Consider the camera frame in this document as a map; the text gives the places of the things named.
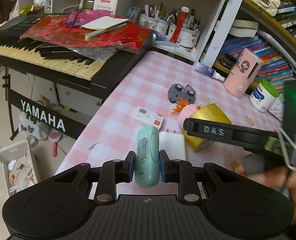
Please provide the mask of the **person right hand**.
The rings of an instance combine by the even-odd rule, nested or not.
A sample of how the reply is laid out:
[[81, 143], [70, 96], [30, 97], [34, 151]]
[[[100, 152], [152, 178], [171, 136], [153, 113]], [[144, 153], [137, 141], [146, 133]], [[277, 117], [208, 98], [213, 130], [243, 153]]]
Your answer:
[[252, 175], [247, 175], [243, 165], [239, 165], [236, 168], [237, 174], [254, 180], [262, 185], [271, 188], [285, 188], [290, 191], [290, 196], [294, 206], [294, 218], [292, 220], [292, 225], [296, 224], [296, 170], [292, 171], [290, 175], [287, 175], [287, 167], [278, 167], [272, 170], [257, 173]]

